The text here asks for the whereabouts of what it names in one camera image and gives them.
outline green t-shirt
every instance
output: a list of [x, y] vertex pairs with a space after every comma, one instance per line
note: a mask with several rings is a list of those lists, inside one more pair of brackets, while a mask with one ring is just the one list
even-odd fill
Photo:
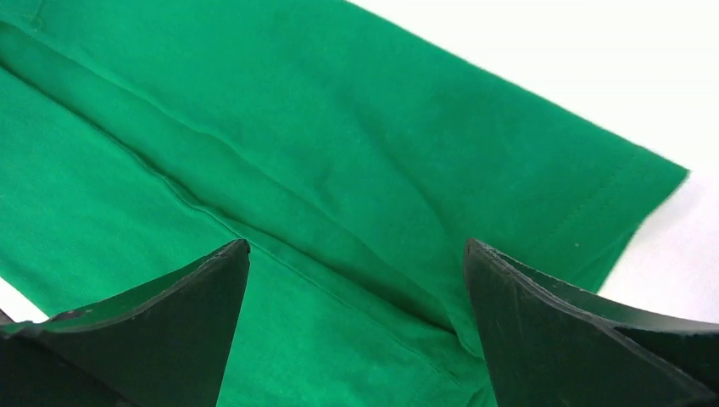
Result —
[[0, 21], [0, 276], [53, 314], [248, 239], [219, 406], [491, 404], [465, 240], [596, 290], [686, 174], [342, 1]]

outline white background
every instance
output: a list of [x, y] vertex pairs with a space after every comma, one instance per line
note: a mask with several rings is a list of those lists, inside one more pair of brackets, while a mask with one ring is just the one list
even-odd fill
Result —
[[[354, 0], [694, 171], [601, 294], [719, 322], [719, 0]], [[16, 321], [44, 315], [0, 280]]]

